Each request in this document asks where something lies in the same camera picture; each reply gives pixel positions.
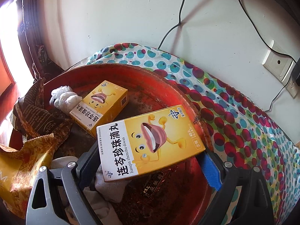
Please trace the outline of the black power adapter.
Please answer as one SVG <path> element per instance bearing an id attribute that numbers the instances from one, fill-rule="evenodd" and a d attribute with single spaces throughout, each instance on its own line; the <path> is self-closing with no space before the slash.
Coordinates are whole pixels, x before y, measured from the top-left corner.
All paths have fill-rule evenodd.
<path id="1" fill-rule="evenodd" d="M 300 59 L 298 59 L 297 63 L 293 67 L 291 78 L 292 81 L 297 84 L 297 86 L 300 86 Z"/>

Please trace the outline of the white sock pair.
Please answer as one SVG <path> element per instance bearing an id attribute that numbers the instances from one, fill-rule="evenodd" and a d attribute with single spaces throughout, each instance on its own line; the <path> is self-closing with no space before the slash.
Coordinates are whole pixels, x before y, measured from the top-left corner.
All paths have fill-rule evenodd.
<path id="1" fill-rule="evenodd" d="M 65 156 L 56 158 L 51 163 L 51 169 L 63 168 L 71 161 L 78 161 L 75 156 Z M 83 193 L 91 205 L 93 211 L 103 224 L 122 224 L 115 212 L 112 204 L 122 201 L 125 187 L 130 180 L 117 182 L 104 182 L 102 166 L 100 165 L 91 184 L 84 188 Z M 70 224 L 79 224 L 76 219 L 66 193 L 63 187 L 59 187 L 59 194 L 63 202 L 63 207 L 66 212 Z"/>

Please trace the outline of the yellow medicine box in tray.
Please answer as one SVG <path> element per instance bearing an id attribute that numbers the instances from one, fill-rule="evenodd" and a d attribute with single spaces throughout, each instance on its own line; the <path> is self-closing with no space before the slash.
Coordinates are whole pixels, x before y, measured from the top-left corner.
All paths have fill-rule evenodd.
<path id="1" fill-rule="evenodd" d="M 114 121 L 128 101 L 127 89 L 104 80 L 71 110 L 70 116 L 96 138 L 97 126 Z"/>

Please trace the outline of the red round tray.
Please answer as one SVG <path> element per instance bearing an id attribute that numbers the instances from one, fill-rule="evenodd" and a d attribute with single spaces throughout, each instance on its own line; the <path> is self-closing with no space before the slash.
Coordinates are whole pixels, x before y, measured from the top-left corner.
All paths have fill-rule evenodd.
<path id="1" fill-rule="evenodd" d="M 121 143 L 128 175 L 119 175 L 112 149 L 100 154 L 91 138 L 75 128 L 58 150 L 63 155 L 74 145 L 79 155 L 79 180 L 90 187 L 79 194 L 87 199 L 88 214 L 105 201 L 110 212 L 105 224 L 197 224 L 211 197 L 211 189 L 194 153 L 206 139 L 200 115 L 179 91 L 161 77 L 125 65 L 86 66 L 48 83 L 36 82 L 19 99 L 21 106 L 47 110 L 50 90 L 66 83 L 80 93 L 101 85 L 105 93 L 116 83 L 129 90 L 127 106 L 115 122 L 121 127 Z"/>

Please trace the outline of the colourful polka dot cloth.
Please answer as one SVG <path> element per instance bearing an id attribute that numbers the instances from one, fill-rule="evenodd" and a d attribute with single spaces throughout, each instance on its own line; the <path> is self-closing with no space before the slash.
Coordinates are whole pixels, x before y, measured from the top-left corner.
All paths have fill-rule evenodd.
<path id="1" fill-rule="evenodd" d="M 238 168 L 260 167 L 275 223 L 287 221 L 299 201 L 299 148 L 242 93 L 179 57 L 135 43 L 105 47 L 87 63 L 138 66 L 177 86 L 199 110 L 221 159 Z"/>

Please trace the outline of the yellow snack bag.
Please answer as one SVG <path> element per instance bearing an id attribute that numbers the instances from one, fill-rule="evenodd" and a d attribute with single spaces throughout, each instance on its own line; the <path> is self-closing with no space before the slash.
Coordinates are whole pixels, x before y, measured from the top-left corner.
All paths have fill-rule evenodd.
<path id="1" fill-rule="evenodd" d="M 16 216 L 25 218 L 36 175 L 50 166 L 56 149 L 53 133 L 26 141 L 20 151 L 1 144 L 1 198 Z"/>

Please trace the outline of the yellow medicine box with barcode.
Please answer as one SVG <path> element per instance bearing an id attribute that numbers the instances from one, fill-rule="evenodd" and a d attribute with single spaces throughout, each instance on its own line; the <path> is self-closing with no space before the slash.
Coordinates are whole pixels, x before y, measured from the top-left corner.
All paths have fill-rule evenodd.
<path id="1" fill-rule="evenodd" d="M 144 175 L 205 151 L 182 105 L 97 127 L 105 182 Z"/>

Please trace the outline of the clear plastic bag bundle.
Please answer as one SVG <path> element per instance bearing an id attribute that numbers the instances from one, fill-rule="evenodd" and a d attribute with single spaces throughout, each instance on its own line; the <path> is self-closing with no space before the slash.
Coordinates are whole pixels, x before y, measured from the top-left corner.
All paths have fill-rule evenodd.
<path id="1" fill-rule="evenodd" d="M 76 94 L 70 86 L 60 86 L 51 92 L 49 104 L 69 115 L 81 101 L 82 97 Z"/>

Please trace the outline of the brown patterned snack bag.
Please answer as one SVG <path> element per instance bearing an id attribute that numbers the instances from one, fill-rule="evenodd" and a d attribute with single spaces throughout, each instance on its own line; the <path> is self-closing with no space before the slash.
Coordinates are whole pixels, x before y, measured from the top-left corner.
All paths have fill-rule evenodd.
<path id="1" fill-rule="evenodd" d="M 25 96 L 16 101 L 11 124 L 29 139 L 54 134 L 60 145 L 68 138 L 73 121 L 56 117 L 44 108 L 44 83 L 45 78 L 37 80 Z"/>

